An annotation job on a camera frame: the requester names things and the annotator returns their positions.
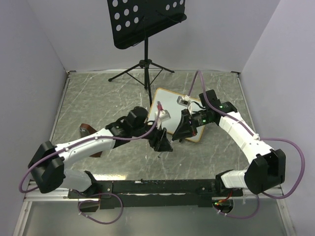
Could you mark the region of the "orange framed whiteboard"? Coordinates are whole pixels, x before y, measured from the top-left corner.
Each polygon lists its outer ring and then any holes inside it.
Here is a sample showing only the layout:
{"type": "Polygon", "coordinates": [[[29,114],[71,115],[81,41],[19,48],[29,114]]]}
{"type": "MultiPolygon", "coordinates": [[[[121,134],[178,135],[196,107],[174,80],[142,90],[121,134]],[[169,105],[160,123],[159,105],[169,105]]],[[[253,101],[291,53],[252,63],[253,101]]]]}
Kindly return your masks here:
{"type": "MultiPolygon", "coordinates": [[[[171,116],[171,119],[162,122],[162,127],[165,127],[169,134],[173,134],[175,132],[180,122],[181,110],[185,108],[184,106],[177,104],[177,98],[179,96],[184,96],[184,95],[166,90],[164,88],[158,88],[155,92],[155,95],[153,98],[153,104],[148,114],[148,120],[154,121],[155,113],[158,111],[156,105],[157,105],[157,102],[159,101],[162,107],[164,108],[164,110],[167,110],[171,116]]],[[[197,104],[192,103],[192,111],[197,112],[199,110],[201,110],[201,108],[197,104]]],[[[191,138],[186,138],[186,139],[188,141],[192,141],[195,143],[199,142],[201,140],[201,136],[204,131],[204,128],[205,126],[198,127],[197,135],[191,138]]]]}

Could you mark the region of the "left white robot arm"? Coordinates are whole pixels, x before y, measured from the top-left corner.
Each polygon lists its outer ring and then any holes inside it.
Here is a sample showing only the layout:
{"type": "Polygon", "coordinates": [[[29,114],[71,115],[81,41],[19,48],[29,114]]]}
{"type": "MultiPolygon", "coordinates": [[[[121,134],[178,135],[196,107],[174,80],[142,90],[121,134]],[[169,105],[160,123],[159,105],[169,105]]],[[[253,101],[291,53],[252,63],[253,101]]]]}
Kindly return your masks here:
{"type": "Polygon", "coordinates": [[[100,192],[99,184],[91,172],[73,170],[75,162],[139,139],[148,140],[156,152],[172,152],[166,128],[162,127],[162,122],[171,116],[161,105],[157,108],[154,120],[148,120],[145,108],[134,107],[127,116],[86,137],[57,145],[42,143],[28,165],[37,189],[46,194],[68,188],[90,198],[100,192]]]}

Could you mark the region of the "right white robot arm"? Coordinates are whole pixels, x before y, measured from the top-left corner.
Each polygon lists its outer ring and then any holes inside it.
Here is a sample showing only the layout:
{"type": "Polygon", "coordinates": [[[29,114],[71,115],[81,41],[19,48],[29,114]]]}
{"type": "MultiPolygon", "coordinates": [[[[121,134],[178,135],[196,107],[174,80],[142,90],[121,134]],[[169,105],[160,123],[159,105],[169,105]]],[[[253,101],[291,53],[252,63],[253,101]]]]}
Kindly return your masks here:
{"type": "Polygon", "coordinates": [[[227,170],[217,174],[216,192],[225,196],[232,189],[243,188],[257,195],[282,184],[285,180],[285,153],[260,140],[236,107],[231,102],[222,103],[214,90],[199,94],[199,98],[202,105],[197,112],[192,111],[189,96],[177,98],[177,103],[184,106],[184,109],[172,139],[175,141],[194,137],[198,127],[215,123],[232,138],[249,163],[245,170],[227,170]]]}

